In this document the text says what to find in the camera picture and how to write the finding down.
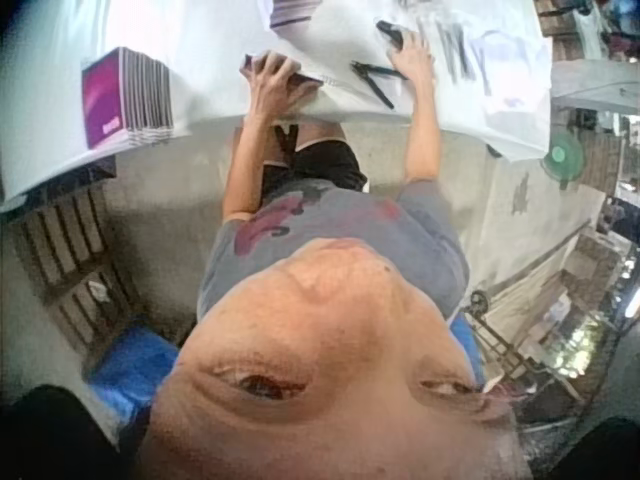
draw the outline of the stack of booklets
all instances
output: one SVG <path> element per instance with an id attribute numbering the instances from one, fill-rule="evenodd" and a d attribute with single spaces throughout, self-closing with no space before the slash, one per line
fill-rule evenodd
<path id="1" fill-rule="evenodd" d="M 128 48 L 83 70 L 82 104 L 90 149 L 146 145 L 173 134 L 169 69 Z"/>
<path id="2" fill-rule="evenodd" d="M 278 31 L 308 24 L 321 3 L 322 0 L 258 0 L 258 8 L 265 28 Z"/>

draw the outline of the gray t-shirt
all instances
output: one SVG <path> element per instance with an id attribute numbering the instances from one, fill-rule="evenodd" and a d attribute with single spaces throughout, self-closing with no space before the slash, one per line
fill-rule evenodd
<path id="1" fill-rule="evenodd" d="M 250 221 L 223 225 L 202 281 L 198 320 L 237 283 L 310 240 L 346 237 L 364 240 L 391 260 L 445 318 L 455 313 L 469 267 L 437 183 L 411 183 L 394 202 L 302 180 L 288 184 Z"/>

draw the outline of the blue cloth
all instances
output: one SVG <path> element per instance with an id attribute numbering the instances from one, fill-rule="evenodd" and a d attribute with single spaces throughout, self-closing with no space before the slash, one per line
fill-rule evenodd
<path id="1" fill-rule="evenodd" d="M 453 322 L 451 323 L 451 333 L 456 340 L 460 342 L 462 348 L 467 353 L 471 368 L 473 368 L 473 375 L 476 379 L 476 384 L 484 385 L 484 371 L 482 368 L 482 356 L 480 350 L 476 344 L 475 336 L 473 335 L 473 329 L 467 322 L 463 313 L 458 313 Z"/>
<path id="2" fill-rule="evenodd" d="M 151 405 L 177 357 L 174 345 L 146 328 L 132 327 L 116 340 L 89 385 L 124 423 L 130 423 Z"/>

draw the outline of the left hand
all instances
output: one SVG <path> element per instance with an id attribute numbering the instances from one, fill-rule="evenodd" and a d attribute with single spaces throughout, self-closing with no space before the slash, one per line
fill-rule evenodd
<path id="1" fill-rule="evenodd" d="M 305 82 L 296 87 L 289 85 L 289 79 L 299 70 L 298 62 L 275 52 L 254 57 L 251 69 L 240 70 L 251 87 L 248 117 L 272 122 L 313 95 L 319 88 L 317 82 Z"/>

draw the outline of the hand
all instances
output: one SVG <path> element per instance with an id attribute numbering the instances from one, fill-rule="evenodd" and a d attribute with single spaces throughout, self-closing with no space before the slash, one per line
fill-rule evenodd
<path id="1" fill-rule="evenodd" d="M 407 77 L 416 90 L 433 91 L 433 64 L 426 40 L 416 32 L 402 32 L 402 50 L 392 50 L 389 58 L 393 66 Z"/>
<path id="2" fill-rule="evenodd" d="M 298 62 L 275 52 L 254 57 L 250 69 L 240 70 L 251 87 L 248 117 L 272 122 L 313 95 L 320 86 L 318 82 L 304 82 L 295 87 L 289 84 L 289 79 L 299 70 Z"/>

